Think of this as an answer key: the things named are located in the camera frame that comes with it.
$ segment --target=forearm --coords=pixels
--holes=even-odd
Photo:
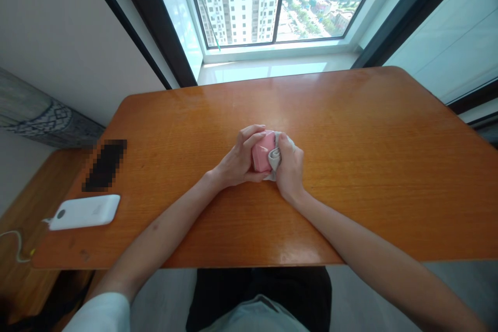
[[[486,330],[439,278],[397,247],[307,192],[293,206],[360,278],[423,329]]]
[[[159,215],[123,252],[91,295],[119,292],[131,302],[173,254],[204,208],[221,190],[212,172]]]

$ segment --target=patterned curtain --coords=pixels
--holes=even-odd
[[[0,129],[56,148],[94,144],[104,127],[0,68]]]

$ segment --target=orange wooden tabletop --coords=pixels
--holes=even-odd
[[[378,67],[127,97],[101,139],[128,140],[107,192],[121,195],[114,221],[47,232],[33,266],[109,268],[253,123],[305,151],[303,183],[317,199],[415,259],[498,257],[498,153],[406,72]],[[81,192],[91,164],[67,199],[106,194]],[[221,192],[164,267],[336,263],[263,182]]]

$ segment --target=pink phone case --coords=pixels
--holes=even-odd
[[[256,172],[271,171],[268,153],[275,149],[275,132],[265,130],[266,136],[253,146],[253,165]]]

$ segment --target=hand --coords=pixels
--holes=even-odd
[[[282,162],[276,171],[276,185],[282,197],[288,203],[294,204],[305,192],[302,186],[302,163],[305,153],[298,147],[293,150],[284,132],[279,137],[279,148]]]
[[[220,187],[236,186],[244,182],[261,182],[270,172],[255,173],[251,168],[251,148],[266,134],[264,124],[253,124],[240,130],[237,143],[232,150],[216,166],[212,173]]]

